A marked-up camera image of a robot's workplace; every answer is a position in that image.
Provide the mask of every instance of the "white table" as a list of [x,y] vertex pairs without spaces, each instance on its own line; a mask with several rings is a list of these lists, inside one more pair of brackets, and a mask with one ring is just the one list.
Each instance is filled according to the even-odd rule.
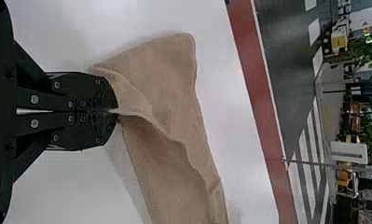
[[[278,211],[224,0],[7,0],[15,38],[45,71],[86,71],[152,37],[197,41],[197,93],[230,223]],[[117,127],[115,136],[120,133]],[[45,152],[14,187],[6,223],[151,223],[123,139]]]

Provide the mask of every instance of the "red stripe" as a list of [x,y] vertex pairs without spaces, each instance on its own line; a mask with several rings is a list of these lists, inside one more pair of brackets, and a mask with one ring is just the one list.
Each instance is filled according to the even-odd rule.
[[294,224],[297,219],[293,194],[288,173],[281,162],[282,145],[250,0],[229,0],[229,3],[227,10],[255,114],[279,220],[280,223]]

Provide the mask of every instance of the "metal bolt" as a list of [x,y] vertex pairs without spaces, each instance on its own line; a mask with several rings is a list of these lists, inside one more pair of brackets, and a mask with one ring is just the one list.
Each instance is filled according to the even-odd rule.
[[5,78],[7,78],[7,79],[14,78],[14,73],[12,71],[6,71],[5,72]]
[[32,119],[31,127],[32,128],[37,128],[38,127],[38,120],[37,119]]
[[80,119],[80,122],[81,123],[84,123],[86,121],[86,117],[85,116],[80,116],[79,119]]
[[31,103],[34,104],[34,105],[37,105],[38,104],[38,96],[37,95],[32,95],[31,96]]
[[58,142],[60,140],[60,136],[55,133],[54,136],[52,137],[52,140],[54,140],[54,142]]
[[12,152],[12,151],[14,151],[14,149],[15,149],[15,146],[12,143],[5,145],[5,151],[6,152]]
[[54,82],[54,88],[59,89],[61,87],[61,83],[59,82]]

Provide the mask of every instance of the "cloth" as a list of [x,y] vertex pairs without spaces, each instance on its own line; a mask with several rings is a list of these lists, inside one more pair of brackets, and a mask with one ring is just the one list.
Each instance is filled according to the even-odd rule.
[[227,224],[195,92],[192,35],[154,39],[91,68],[115,90],[123,136],[157,224]]

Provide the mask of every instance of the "crosswalk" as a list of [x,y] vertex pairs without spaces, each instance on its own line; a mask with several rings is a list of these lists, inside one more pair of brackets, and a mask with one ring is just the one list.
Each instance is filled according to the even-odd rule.
[[[324,162],[323,138],[316,98],[308,114],[306,127],[298,139],[299,153],[292,160]],[[325,170],[319,166],[291,163],[288,173],[298,223],[325,223],[329,187]]]

